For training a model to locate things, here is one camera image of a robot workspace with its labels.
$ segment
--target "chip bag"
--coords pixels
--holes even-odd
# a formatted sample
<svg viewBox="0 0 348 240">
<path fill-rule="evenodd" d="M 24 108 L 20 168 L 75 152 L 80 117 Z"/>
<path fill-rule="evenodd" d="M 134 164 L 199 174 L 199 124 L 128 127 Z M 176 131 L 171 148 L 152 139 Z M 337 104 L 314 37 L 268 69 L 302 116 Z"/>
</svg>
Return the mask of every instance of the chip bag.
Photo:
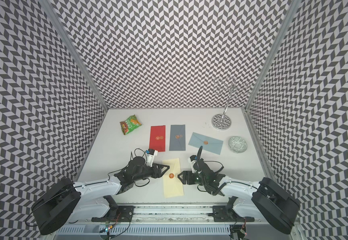
<svg viewBox="0 0 348 240">
<path fill-rule="evenodd" d="M 142 126 L 142 124 L 138 121 L 135 115 L 132 115 L 129 118 L 127 118 L 126 121 L 119 123 L 121 124 L 123 135 L 126 135 L 132 132 L 134 129 L 138 128 L 139 126 Z"/>
</svg>

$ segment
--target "table surface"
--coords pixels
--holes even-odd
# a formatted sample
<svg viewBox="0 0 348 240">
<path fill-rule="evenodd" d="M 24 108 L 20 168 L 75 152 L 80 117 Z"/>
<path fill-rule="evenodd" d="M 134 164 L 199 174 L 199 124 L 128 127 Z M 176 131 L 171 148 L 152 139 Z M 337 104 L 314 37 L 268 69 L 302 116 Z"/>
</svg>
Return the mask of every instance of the table surface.
<svg viewBox="0 0 348 240">
<path fill-rule="evenodd" d="M 257 152 L 255 151 L 242 109 L 228 109 L 227 115 L 232 120 L 228 130 L 220 131 L 211 124 L 211 118 L 223 109 L 110 109 L 104 119 L 98 136 L 87 157 L 79 175 L 79 182 L 88 182 L 107 178 L 107 173 L 123 168 L 130 160 L 130 151 L 136 148 L 147 150 L 150 141 L 150 127 L 166 125 L 166 151 L 159 152 L 154 158 L 155 163 L 162 160 L 179 158 L 181 170 L 191 170 L 187 158 L 196 155 L 198 148 L 188 145 L 193 132 L 223 140 L 221 154 L 202 151 L 205 161 L 219 161 L 224 165 L 220 172 L 229 177 L 246 180 L 260 181 L 265 176 Z M 123 135 L 120 121 L 126 120 L 131 115 L 136 115 L 142 126 Z M 170 125 L 186 125 L 186 151 L 169 151 Z M 240 136 L 247 142 L 247 150 L 243 153 L 234 153 L 229 149 L 230 137 Z M 137 156 L 143 153 L 136 151 Z M 214 171 L 220 168 L 219 163 L 208 162 Z M 114 200 L 119 203 L 217 203 L 228 202 L 228 197 L 212 196 L 197 190 L 197 185 L 183 185 L 184 196 L 165 199 L 163 196 L 162 179 L 150 178 L 150 183 L 145 187 L 136 187 L 125 193 L 115 195 Z"/>
</svg>

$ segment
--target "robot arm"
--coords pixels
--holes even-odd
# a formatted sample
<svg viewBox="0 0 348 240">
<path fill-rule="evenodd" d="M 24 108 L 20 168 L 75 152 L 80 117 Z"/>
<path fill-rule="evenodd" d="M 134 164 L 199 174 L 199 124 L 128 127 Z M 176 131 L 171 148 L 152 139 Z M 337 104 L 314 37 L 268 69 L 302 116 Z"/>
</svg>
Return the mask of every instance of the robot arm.
<svg viewBox="0 0 348 240">
<path fill-rule="evenodd" d="M 169 169 L 167 165 L 153 163 L 157 153 L 149 149 L 146 151 L 146 161 L 137 156 L 108 179 L 84 183 L 60 180 L 31 207 L 40 233 L 47 235 L 67 222 L 87 218 L 91 218 L 92 222 L 115 219 L 120 212 L 112 195 L 129 190 L 135 181 L 148 177 L 160 178 Z"/>
<path fill-rule="evenodd" d="M 301 204 L 297 199 L 266 177 L 260 182 L 246 182 L 220 174 L 221 169 L 213 172 L 201 159 L 201 152 L 202 147 L 197 156 L 190 157 L 192 170 L 181 172 L 178 178 L 182 184 L 203 185 L 211 195 L 229 197 L 225 208 L 213 208 L 214 221 L 237 221 L 247 217 L 266 219 L 278 231 L 291 233 Z"/>
</svg>

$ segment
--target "black cable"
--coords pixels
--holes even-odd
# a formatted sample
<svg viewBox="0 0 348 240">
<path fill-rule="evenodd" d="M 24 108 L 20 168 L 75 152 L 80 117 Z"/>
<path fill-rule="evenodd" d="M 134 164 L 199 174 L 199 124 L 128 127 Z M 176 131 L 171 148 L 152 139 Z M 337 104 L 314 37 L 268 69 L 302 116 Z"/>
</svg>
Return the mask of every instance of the black cable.
<svg viewBox="0 0 348 240">
<path fill-rule="evenodd" d="M 230 233 L 232 233 L 233 232 L 233 228 L 234 228 L 234 226 L 236 225 L 238 223 L 238 220 L 233 224 L 233 226 L 230 228 Z"/>
<path fill-rule="evenodd" d="M 258 188 L 256 188 L 255 186 L 252 186 L 252 185 L 250 185 L 250 184 L 246 184 L 246 183 L 244 183 L 244 182 L 236 182 L 236 183 L 240 183 L 240 184 L 243 184 L 243 185 L 246 185 L 246 186 L 249 186 L 249 187 L 253 187 L 253 188 L 255 188 L 255 189 L 258 190 Z"/>
<path fill-rule="evenodd" d="M 133 156 L 133 152 L 132 151 L 130 151 L 130 153 L 131 153 L 131 155 L 130 155 L 130 161 L 134 158 L 134 156 Z M 121 171 L 121 170 L 124 170 L 125 168 L 127 168 L 127 166 L 128 166 L 128 164 L 124 167 L 124 168 L 122 168 L 122 169 L 120 169 L 120 170 L 115 170 L 115 171 L 112 171 L 112 172 L 109 172 L 108 174 L 107 174 L 107 176 L 109 176 L 109 180 L 110 180 L 110 173 L 113 173 L 113 172 L 118 172 L 118 171 Z"/>
<path fill-rule="evenodd" d="M 93 183 L 89 183 L 89 184 L 84 184 L 85 186 L 88 186 L 88 185 L 93 185 L 93 184 L 97 184 L 97 183 L 103 183 L 103 182 L 107 182 L 107 181 L 101 181 L 101 182 L 93 182 Z"/>
<path fill-rule="evenodd" d="M 236 221 L 236 222 L 234 223 L 234 225 L 230 228 L 230 232 L 232 232 L 234 226 L 235 226 L 237 223 L 238 223 L 238 221 Z"/>
<path fill-rule="evenodd" d="M 142 185 L 142 186 L 138 186 L 136 183 L 134 183 L 134 185 L 135 186 L 137 186 L 137 187 L 144 187 L 144 186 L 146 186 L 146 185 L 148 185 L 149 183 L 150 183 L 150 179 L 149 178 L 145 178 L 145 179 L 143 179 L 143 180 L 149 180 L 148 182 L 147 182 L 147 184 L 145 184 L 145 185 Z"/>
<path fill-rule="evenodd" d="M 221 167 L 218 171 L 216 171 L 216 172 L 214 172 L 214 173 L 219 173 L 219 172 L 222 171 L 222 169 L 224 168 L 223 164 L 220 163 L 219 161 L 204 161 L 204 162 L 218 162 L 220 165 L 222 165 L 222 167 Z"/>
<path fill-rule="evenodd" d="M 123 169 L 125 169 L 125 168 L 122 168 L 122 169 L 120 169 L 120 170 L 115 170 L 115 171 L 109 172 L 109 173 L 107 174 L 107 176 L 109 176 L 109 180 L 110 180 L 110 175 L 109 175 L 110 173 L 118 172 L 118 171 L 121 171 L 121 170 L 123 170 Z"/>
<path fill-rule="evenodd" d="M 222 165 L 222 166 L 223 166 L 223 164 L 222 164 L 222 163 L 220 163 L 219 161 L 204 161 L 204 162 L 218 162 L 220 165 Z"/>
<path fill-rule="evenodd" d="M 142 157 L 143 157 L 143 156 L 145 156 L 145 157 L 146 157 L 146 159 L 145 159 L 145 163 L 146 163 L 146 162 L 147 162 L 147 160 L 148 160 L 148 157 L 146 156 L 146 151 L 143 151 L 143 150 L 142 150 L 142 149 L 140 149 L 140 148 L 135 148 L 135 149 L 134 149 L 134 155 L 135 155 L 135 156 L 137 156 L 137 154 L 135 153 L 135 150 L 137 150 L 137 149 L 139 149 L 139 150 L 141 150 L 141 151 L 143 152 Z"/>
<path fill-rule="evenodd" d="M 126 228 L 126 230 L 124 230 L 123 232 L 121 232 L 120 234 L 118 234 L 118 235 L 116 235 L 114 237 L 111 237 L 110 239 L 114 239 L 114 238 L 118 237 L 119 235 L 121 235 L 122 233 L 126 232 L 129 229 L 130 224 L 131 224 L 131 220 L 128 217 L 126 217 L 126 216 L 124 216 L 124 217 L 129 220 L 129 226 Z"/>
<path fill-rule="evenodd" d="M 34 209 L 32 212 L 30 212 L 30 214 L 29 214 L 29 215 L 27 216 L 27 218 L 24 220 L 24 223 L 25 223 L 28 227 L 36 227 L 36 226 L 38 226 L 38 224 L 29 225 L 29 224 L 27 223 L 28 218 L 31 217 L 31 214 L 32 214 L 33 212 L 35 212 L 38 208 L 42 207 L 44 204 L 48 203 L 49 201 L 51 201 L 52 199 L 56 198 L 57 196 L 59 196 L 59 195 L 65 193 L 65 192 L 67 192 L 68 190 L 70 190 L 70 189 L 66 189 L 65 191 L 61 192 L 60 194 L 57 194 L 57 195 L 53 196 L 53 197 L 50 198 L 49 200 L 47 200 L 47 201 L 45 201 L 44 203 L 42 203 L 39 207 L 37 207 L 36 209 Z"/>
<path fill-rule="evenodd" d="M 199 189 L 199 185 L 197 186 L 197 189 L 198 189 L 198 191 L 200 191 L 200 192 L 207 192 L 207 191 L 200 190 L 200 189 Z"/>
<path fill-rule="evenodd" d="M 226 186 L 226 184 L 228 184 L 228 183 L 232 183 L 232 182 L 224 182 L 223 184 L 221 184 L 221 186 L 219 186 L 219 188 L 217 189 L 217 191 L 214 192 L 214 193 L 212 193 L 211 195 L 216 196 L 216 195 L 221 191 L 221 189 L 222 189 L 224 186 Z M 240 184 L 243 184 L 243 185 L 246 185 L 246 186 L 249 186 L 249 187 L 253 187 L 253 188 L 255 188 L 255 189 L 258 190 L 258 188 L 254 187 L 254 186 L 252 186 L 252 185 L 250 185 L 250 184 L 246 184 L 246 183 L 243 183 L 243 182 L 236 182 L 236 183 L 240 183 Z"/>
</svg>

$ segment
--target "chevron pattern wall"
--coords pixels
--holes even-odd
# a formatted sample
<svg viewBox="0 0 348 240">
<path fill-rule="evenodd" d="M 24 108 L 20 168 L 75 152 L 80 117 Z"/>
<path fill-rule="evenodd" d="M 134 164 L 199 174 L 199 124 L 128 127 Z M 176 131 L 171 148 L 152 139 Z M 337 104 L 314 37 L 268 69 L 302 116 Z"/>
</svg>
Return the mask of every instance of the chevron pattern wall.
<svg viewBox="0 0 348 240">
<path fill-rule="evenodd" d="M 304 0 L 250 109 L 309 239 L 348 239 L 348 0 Z"/>
<path fill-rule="evenodd" d="M 290 0 L 51 2 L 110 108 L 189 108 L 225 106 L 214 78 L 252 89 Z"/>
<path fill-rule="evenodd" d="M 37 1 L 0 1 L 0 239 L 39 235 L 30 206 L 77 173 L 103 117 Z"/>
</svg>

